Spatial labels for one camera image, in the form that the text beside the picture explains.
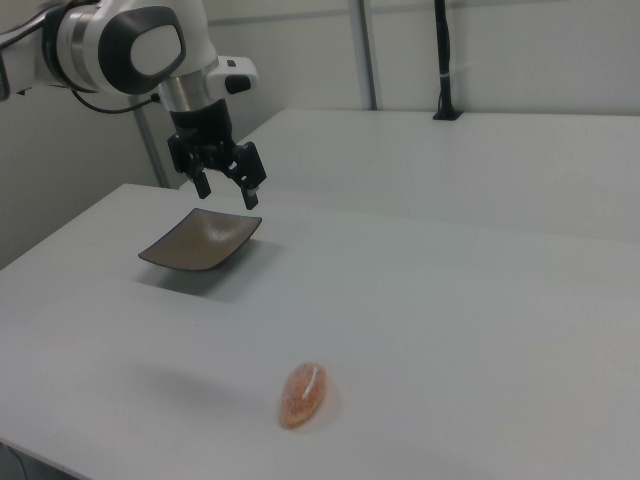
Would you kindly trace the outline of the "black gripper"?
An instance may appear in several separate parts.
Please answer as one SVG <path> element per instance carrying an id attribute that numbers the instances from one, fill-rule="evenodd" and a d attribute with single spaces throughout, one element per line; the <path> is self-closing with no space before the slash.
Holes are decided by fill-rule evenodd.
<path id="1" fill-rule="evenodd" d="M 205 199 L 211 188 L 204 173 L 223 169 L 224 175 L 241 190 L 245 208 L 259 203 L 257 191 L 267 175 L 256 145 L 235 145 L 227 102 L 222 99 L 200 110 L 171 112 L 176 133 L 167 144 L 177 173 L 184 174 Z"/>

